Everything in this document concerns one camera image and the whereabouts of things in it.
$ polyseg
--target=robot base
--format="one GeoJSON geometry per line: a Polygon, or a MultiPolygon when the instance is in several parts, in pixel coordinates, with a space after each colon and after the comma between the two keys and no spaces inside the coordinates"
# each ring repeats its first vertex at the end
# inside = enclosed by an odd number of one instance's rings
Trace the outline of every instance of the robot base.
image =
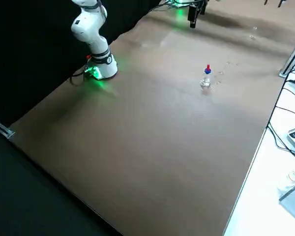
{"type": "Polygon", "coordinates": [[[92,59],[88,60],[85,73],[90,74],[97,80],[108,79],[117,74],[117,62],[115,61],[114,56],[112,55],[112,62],[110,64],[96,64],[92,59]]]}

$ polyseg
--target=brown table surface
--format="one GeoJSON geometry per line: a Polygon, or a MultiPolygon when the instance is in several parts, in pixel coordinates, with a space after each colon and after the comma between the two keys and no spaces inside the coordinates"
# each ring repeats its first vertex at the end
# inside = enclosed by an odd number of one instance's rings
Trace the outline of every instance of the brown table surface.
{"type": "Polygon", "coordinates": [[[117,76],[62,84],[14,142],[126,236],[222,235],[295,46],[295,2],[276,4],[211,1],[196,29],[148,14],[112,44],[117,76]]]}

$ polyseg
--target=table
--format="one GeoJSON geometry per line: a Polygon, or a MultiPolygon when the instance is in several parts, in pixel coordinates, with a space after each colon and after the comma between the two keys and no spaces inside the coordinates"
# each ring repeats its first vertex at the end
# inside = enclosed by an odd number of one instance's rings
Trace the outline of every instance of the table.
{"type": "MultiPolygon", "coordinates": [[[[291,74],[288,80],[295,80],[291,74]]],[[[285,88],[295,93],[295,85],[285,83],[285,88]]],[[[283,89],[277,106],[295,112],[295,96],[283,89]]],[[[279,137],[292,150],[286,134],[295,128],[295,114],[275,107],[270,123],[279,137]]],[[[237,204],[229,219],[224,236],[295,235],[295,218],[280,204],[278,186],[291,171],[295,171],[295,158],[277,148],[267,128],[242,186],[237,204]]]]}

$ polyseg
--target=white table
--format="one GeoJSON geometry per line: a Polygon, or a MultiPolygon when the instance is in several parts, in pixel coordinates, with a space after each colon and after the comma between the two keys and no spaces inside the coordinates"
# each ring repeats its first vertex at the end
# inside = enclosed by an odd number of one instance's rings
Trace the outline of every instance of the white table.
{"type": "MultiPolygon", "coordinates": [[[[286,83],[284,87],[295,93],[294,84],[286,83]]],[[[295,112],[295,96],[282,90],[277,106],[295,112]]],[[[275,108],[270,122],[284,143],[295,150],[286,138],[287,132],[295,128],[295,114],[275,108]]],[[[295,218],[279,204],[278,190],[291,171],[295,171],[295,157],[278,149],[273,135],[266,129],[224,236],[295,236],[295,218]]]]}

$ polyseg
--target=red cap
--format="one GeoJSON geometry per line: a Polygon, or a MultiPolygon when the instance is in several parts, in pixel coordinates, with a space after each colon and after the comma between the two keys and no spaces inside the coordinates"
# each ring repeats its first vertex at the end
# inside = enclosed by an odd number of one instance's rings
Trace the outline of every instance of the red cap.
{"type": "Polygon", "coordinates": [[[209,64],[206,66],[205,73],[206,74],[211,73],[211,69],[210,69],[210,65],[209,64]]]}

